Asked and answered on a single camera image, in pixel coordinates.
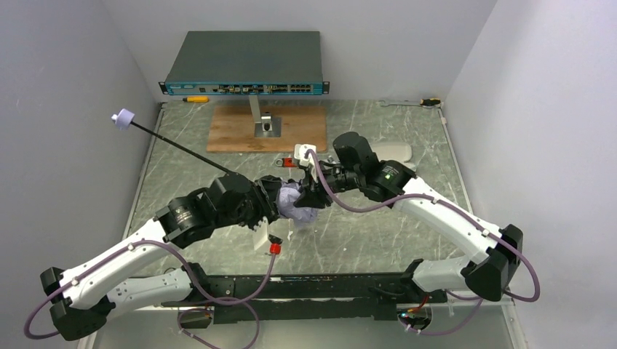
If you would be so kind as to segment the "purple folding umbrella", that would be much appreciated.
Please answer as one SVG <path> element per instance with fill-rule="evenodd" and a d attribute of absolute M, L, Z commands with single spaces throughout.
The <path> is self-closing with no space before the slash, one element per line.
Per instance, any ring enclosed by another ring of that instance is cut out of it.
<path fill-rule="evenodd" d="M 118 129 L 128 129 L 130 126 L 134 126 L 151 136 L 158 138 L 159 140 L 171 145 L 183 151 L 200 161 L 203 161 L 209 164 L 212 167 L 215 167 L 226 174 L 236 174 L 235 171 L 232 171 L 223 165 L 220 165 L 212 160 L 209 160 L 205 156 L 196 153 L 188 149 L 187 147 L 172 141 L 171 139 L 161 136 L 158 133 L 147 129 L 135 121 L 133 121 L 135 114 L 127 109 L 121 109 L 118 113 L 115 113 L 111 116 L 111 120 L 114 125 Z M 275 194 L 274 203 L 276 208 L 279 210 L 279 215 L 282 218 L 291 219 L 295 222 L 297 226 L 302 226 L 313 222 L 316 220 L 318 215 L 318 209 L 311 207 L 299 207 L 295 205 L 295 202 L 300 198 L 300 183 L 295 181 L 284 181 L 279 179 L 278 177 L 265 176 L 260 179 L 263 184 L 273 191 Z"/>

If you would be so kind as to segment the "beige umbrella case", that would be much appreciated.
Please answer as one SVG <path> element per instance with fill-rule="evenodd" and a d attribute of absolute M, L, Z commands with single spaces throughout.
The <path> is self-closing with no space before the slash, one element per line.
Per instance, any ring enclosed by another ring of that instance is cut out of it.
<path fill-rule="evenodd" d="M 379 142 L 370 144 L 373 152 L 381 161 L 398 161 L 410 169 L 414 169 L 412 163 L 412 148 L 404 142 Z"/>

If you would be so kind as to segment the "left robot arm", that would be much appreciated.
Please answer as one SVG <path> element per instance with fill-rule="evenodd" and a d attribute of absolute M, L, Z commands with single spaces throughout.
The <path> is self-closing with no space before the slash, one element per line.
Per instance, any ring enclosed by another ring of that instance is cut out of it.
<path fill-rule="evenodd" d="M 229 226 L 249 228 L 258 237 L 257 248 L 275 256 L 281 241 L 268 234 L 267 227 L 278 219 L 276 201 L 282 183 L 274 176 L 253 181 L 225 174 L 208 187 L 174 198 L 131 236 L 97 257 L 71 269 L 45 270 L 44 304 L 55 334 L 79 340 L 112 318 L 157 303 L 237 304 L 235 297 L 212 295 L 196 263 L 182 261 L 177 270 L 148 278 L 138 277 L 138 272 L 168 254 L 180 257 L 182 249 Z"/>

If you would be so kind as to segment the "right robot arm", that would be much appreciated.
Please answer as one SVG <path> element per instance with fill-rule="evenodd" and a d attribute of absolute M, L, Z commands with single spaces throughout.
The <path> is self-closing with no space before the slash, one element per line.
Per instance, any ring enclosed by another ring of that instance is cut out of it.
<path fill-rule="evenodd" d="M 305 172 L 296 207 L 324 209 L 338 202 L 336 194 L 358 190 L 375 202 L 411 214 L 448 238 L 463 253 L 449 260 L 414 260 L 403 283 L 417 292 L 468 289 L 499 301 L 522 262 L 523 232 L 504 228 L 462 209 L 428 185 L 415 171 L 393 158 L 380 159 L 367 139 L 356 132 L 339 135 L 335 163 L 318 161 L 315 146 L 297 144 L 294 161 Z"/>

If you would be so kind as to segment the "red adjustable wrench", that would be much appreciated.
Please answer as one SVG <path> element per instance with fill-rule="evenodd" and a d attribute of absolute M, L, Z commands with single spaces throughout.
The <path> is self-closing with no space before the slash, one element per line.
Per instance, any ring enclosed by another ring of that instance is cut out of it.
<path fill-rule="evenodd" d="M 322 169 L 324 169 L 325 167 L 335 167 L 337 165 L 338 163 L 336 161 L 333 161 L 333 159 L 319 161 L 319 166 Z M 309 169 L 310 167 L 315 167 L 316 165 L 312 163 L 311 160 L 300 160 L 294 157 L 282 157 L 274 161 L 274 166 L 281 168 Z"/>

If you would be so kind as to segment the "metal stand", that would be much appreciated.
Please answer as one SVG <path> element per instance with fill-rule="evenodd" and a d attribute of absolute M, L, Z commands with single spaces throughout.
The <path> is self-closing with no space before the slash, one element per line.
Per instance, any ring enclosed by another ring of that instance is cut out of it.
<path fill-rule="evenodd" d="M 250 110 L 254 122 L 255 138 L 278 138 L 282 136 L 282 119 L 262 111 L 257 95 L 249 95 Z"/>

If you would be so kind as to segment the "wooden board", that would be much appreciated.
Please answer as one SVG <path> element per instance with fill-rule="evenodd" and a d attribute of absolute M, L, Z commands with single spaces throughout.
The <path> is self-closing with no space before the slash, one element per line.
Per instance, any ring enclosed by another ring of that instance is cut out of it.
<path fill-rule="evenodd" d="M 207 142 L 210 153 L 292 153 L 297 144 L 327 150 L 322 106 L 266 106 L 257 122 L 248 106 L 215 108 Z"/>

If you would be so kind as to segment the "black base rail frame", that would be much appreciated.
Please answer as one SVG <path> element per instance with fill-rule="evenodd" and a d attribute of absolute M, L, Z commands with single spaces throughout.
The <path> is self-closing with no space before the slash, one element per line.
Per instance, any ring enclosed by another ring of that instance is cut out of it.
<path fill-rule="evenodd" d="M 247 299 L 264 321 L 318 318 L 367 318 L 390 321 L 410 318 L 426 327 L 432 305 L 453 300 L 443 289 L 423 292 L 402 273 L 352 273 L 272 276 L 206 276 L 194 266 L 196 280 L 184 269 L 149 278 L 130 278 L 104 294 L 88 310 L 80 310 L 80 332 L 96 331 L 106 322 L 150 305 L 204 307 L 206 291 L 214 298 Z"/>

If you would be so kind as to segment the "yellow black handled wrench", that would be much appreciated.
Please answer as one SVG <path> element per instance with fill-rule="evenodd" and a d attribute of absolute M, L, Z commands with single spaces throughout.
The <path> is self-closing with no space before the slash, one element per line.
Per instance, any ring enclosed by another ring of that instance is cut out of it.
<path fill-rule="evenodd" d="M 427 98 L 419 101 L 413 100 L 379 100 L 380 106 L 418 106 L 422 108 L 436 108 L 441 106 L 442 101 L 439 98 Z"/>

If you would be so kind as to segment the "network switch rack unit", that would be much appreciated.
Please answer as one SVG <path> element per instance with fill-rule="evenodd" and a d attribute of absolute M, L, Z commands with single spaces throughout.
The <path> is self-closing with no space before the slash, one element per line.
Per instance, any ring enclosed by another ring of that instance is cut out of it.
<path fill-rule="evenodd" d="M 326 95 L 318 31 L 189 31 L 164 95 Z"/>

